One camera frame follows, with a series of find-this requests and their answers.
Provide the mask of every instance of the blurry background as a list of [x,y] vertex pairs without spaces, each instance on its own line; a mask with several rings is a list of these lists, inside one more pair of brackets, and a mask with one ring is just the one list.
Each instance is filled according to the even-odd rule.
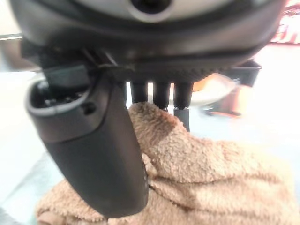
[[[26,72],[31,65],[7,42],[19,33],[7,0],[0,0],[0,19],[0,224],[31,225],[34,205],[62,176],[23,107],[26,89],[42,75]],[[300,204],[299,59],[300,46],[265,47],[255,56],[262,69],[242,116],[209,116],[193,104],[190,130],[199,137],[256,143],[290,162]],[[127,99],[129,106],[130,91]]]

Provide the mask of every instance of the light gray surface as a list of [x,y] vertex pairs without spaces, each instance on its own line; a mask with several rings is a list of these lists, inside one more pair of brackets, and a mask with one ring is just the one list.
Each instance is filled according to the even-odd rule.
[[[300,95],[299,56],[300,48],[268,46],[257,55],[264,69],[245,119],[209,117],[199,107],[192,107],[190,126],[199,137],[267,145],[270,152],[290,162],[300,203],[300,109],[295,99]],[[32,76],[0,73],[1,225],[34,224],[34,205],[62,178],[23,108]]]

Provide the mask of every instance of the red object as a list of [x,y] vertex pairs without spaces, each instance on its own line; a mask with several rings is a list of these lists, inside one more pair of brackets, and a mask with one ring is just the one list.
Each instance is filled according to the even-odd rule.
[[300,44],[300,0],[289,0],[273,43]]

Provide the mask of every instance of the black plastic handle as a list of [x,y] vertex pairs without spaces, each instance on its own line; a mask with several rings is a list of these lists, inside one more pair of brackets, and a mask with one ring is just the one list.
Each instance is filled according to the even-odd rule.
[[[35,107],[40,105],[37,102],[41,99],[33,96],[38,95],[35,84],[27,109],[45,146],[78,194],[107,218],[133,215],[140,212],[148,200],[148,181],[140,147],[117,84],[104,78],[96,83],[82,99],[72,102],[73,106],[61,113],[62,110],[53,113],[51,108]],[[92,119],[95,115],[102,118]],[[85,134],[76,132],[83,123],[90,122],[99,124],[86,124]],[[58,141],[45,132],[47,127],[55,132],[54,126],[64,136],[57,138]]]

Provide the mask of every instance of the plastic device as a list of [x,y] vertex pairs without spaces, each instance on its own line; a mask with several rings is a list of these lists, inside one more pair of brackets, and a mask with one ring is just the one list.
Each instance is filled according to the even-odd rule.
[[193,83],[249,59],[285,0],[11,0],[23,57],[45,81],[27,99],[41,139],[79,195],[106,217],[140,212],[148,183],[123,93],[188,112]]

